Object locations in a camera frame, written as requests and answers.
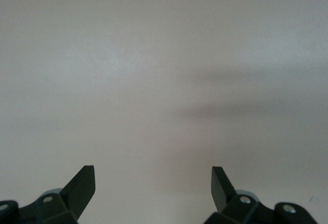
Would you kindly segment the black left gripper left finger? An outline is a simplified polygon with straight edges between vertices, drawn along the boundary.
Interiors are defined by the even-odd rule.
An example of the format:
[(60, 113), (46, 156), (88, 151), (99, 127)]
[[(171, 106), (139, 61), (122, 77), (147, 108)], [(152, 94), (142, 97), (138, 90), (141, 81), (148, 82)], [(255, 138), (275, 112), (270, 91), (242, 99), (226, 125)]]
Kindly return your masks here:
[(19, 223), (78, 223), (94, 193), (94, 166), (83, 166), (62, 189), (46, 191), (20, 208)]

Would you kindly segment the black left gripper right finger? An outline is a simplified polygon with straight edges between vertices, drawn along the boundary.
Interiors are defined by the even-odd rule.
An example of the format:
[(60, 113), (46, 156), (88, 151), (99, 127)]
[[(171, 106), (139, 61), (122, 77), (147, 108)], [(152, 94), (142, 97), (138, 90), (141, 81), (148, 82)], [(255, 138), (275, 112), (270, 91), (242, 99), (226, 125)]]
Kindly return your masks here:
[(235, 190), (222, 167), (213, 167), (211, 194), (217, 209), (205, 223), (273, 223), (274, 211), (249, 191)]

